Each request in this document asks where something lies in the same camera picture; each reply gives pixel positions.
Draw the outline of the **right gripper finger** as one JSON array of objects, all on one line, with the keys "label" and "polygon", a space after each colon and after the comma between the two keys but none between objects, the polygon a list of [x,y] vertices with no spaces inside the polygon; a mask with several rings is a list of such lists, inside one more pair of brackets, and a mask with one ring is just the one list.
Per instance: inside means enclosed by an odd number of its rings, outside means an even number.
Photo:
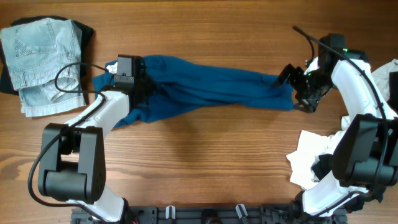
[{"label": "right gripper finger", "polygon": [[298,101],[293,105],[293,109],[303,111],[305,113],[314,113],[318,106],[318,100],[316,98],[302,98],[300,95],[295,95]]},{"label": "right gripper finger", "polygon": [[294,67],[292,64],[288,64],[281,71],[280,75],[273,82],[272,86],[277,87],[281,86],[284,83],[292,84],[295,82],[297,77],[301,77],[303,75],[303,70],[301,67]]}]

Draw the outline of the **blue polo shirt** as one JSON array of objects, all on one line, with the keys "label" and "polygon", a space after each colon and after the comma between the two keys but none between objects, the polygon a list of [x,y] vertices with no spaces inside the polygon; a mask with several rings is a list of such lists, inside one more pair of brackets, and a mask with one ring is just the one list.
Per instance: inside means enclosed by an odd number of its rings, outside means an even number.
[{"label": "blue polo shirt", "polygon": [[235,68],[198,65],[166,55],[144,58],[156,90],[148,107],[134,109],[115,127],[151,123],[205,106],[240,104],[266,110],[292,110],[292,87],[274,86],[277,76]]}]

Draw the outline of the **white t-shirt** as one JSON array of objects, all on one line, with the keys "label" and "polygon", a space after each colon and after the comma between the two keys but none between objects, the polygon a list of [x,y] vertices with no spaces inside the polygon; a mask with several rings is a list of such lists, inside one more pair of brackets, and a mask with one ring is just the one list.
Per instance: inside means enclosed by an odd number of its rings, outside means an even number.
[{"label": "white t-shirt", "polygon": [[330,136],[321,136],[309,131],[301,131],[297,150],[287,155],[292,168],[290,181],[304,190],[313,188],[320,181],[315,177],[312,166],[318,162],[322,154],[333,154],[338,143],[348,129],[354,117],[358,114],[371,114],[381,117],[374,93],[371,87],[376,84],[371,75],[371,66],[362,60],[353,59],[359,68],[345,60],[335,65],[331,80],[340,92],[348,115],[341,120],[341,130]]}]

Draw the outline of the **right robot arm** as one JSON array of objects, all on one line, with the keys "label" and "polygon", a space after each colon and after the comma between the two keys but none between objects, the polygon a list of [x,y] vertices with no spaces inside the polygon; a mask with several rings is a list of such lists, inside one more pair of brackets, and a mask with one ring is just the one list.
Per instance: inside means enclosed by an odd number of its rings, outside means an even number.
[{"label": "right robot arm", "polygon": [[352,212],[364,202],[382,201],[386,188],[397,183],[397,115],[377,90],[363,51],[347,49],[340,34],[305,38],[318,44],[307,69],[288,64],[273,85],[290,84],[309,113],[337,88],[351,120],[331,155],[330,171],[290,205],[291,219],[310,222],[340,207]]}]

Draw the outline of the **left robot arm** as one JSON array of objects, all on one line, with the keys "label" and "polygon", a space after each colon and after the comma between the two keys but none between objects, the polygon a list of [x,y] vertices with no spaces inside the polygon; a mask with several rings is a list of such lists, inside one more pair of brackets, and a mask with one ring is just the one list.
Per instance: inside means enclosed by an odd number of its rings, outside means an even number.
[{"label": "left robot arm", "polygon": [[[104,139],[134,109],[146,108],[154,90],[144,59],[119,55],[116,73],[97,92],[92,105],[64,124],[45,127],[41,152],[28,176],[30,196],[46,206],[78,207],[89,222],[136,223],[127,200],[106,186]],[[44,202],[34,193],[35,172],[40,194],[55,203]]]}]

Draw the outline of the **black garment at right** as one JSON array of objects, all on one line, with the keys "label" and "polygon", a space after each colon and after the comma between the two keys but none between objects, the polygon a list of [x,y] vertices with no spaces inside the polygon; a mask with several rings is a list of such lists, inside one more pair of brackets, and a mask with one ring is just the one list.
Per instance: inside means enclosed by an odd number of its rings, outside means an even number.
[{"label": "black garment at right", "polygon": [[335,178],[350,213],[365,202],[381,202],[386,188],[397,183],[397,118],[385,126],[371,114],[356,115],[334,153],[320,155],[312,171],[321,183]]}]

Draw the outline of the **folded light blue jeans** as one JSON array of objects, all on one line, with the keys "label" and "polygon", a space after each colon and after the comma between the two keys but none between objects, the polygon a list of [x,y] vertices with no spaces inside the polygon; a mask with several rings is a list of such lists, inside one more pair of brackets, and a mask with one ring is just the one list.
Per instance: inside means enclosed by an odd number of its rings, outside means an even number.
[{"label": "folded light blue jeans", "polygon": [[51,18],[1,30],[9,76],[27,117],[85,105],[79,92],[81,37],[73,21]]}]

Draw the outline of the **folded black garment under jeans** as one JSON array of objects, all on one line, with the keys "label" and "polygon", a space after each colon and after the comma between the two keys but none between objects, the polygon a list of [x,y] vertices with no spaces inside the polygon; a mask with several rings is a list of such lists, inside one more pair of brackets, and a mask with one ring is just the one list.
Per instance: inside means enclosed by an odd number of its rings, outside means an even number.
[{"label": "folded black garment under jeans", "polygon": [[[61,20],[61,21],[66,21],[67,18],[65,17],[61,17],[61,16],[35,16],[35,17],[23,17],[21,19],[18,19],[16,21],[13,21],[11,23],[11,26],[18,26],[18,25],[23,25],[23,24],[28,24],[31,22],[35,22],[35,21],[39,21],[41,19],[55,19],[55,20]],[[75,23],[75,25],[81,30],[82,32],[82,37],[81,37],[81,44],[80,44],[80,48],[81,48],[81,52],[82,52],[82,56],[81,56],[81,61],[84,62],[84,54],[85,54],[85,50],[88,46],[88,44],[90,43],[90,40],[94,34],[94,29],[82,24],[81,22],[78,21],[73,21]],[[1,93],[5,93],[5,94],[9,94],[9,95],[19,95],[17,91],[15,91],[12,87],[12,82],[11,82],[11,78],[9,76],[9,71],[7,69],[6,66],[6,59],[4,56],[4,51],[1,47],[1,62],[3,64],[3,68],[1,71]]]}]

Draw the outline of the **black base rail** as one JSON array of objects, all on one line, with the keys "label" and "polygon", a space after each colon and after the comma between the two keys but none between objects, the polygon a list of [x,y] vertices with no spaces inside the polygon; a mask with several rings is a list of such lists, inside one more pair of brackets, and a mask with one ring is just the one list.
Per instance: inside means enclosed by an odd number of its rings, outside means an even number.
[{"label": "black base rail", "polygon": [[264,204],[247,207],[243,204],[234,207],[182,207],[172,205],[130,207],[125,220],[121,223],[149,224],[195,224],[195,223],[258,223],[282,224],[303,223],[305,218],[294,218],[289,214],[287,204]]}]

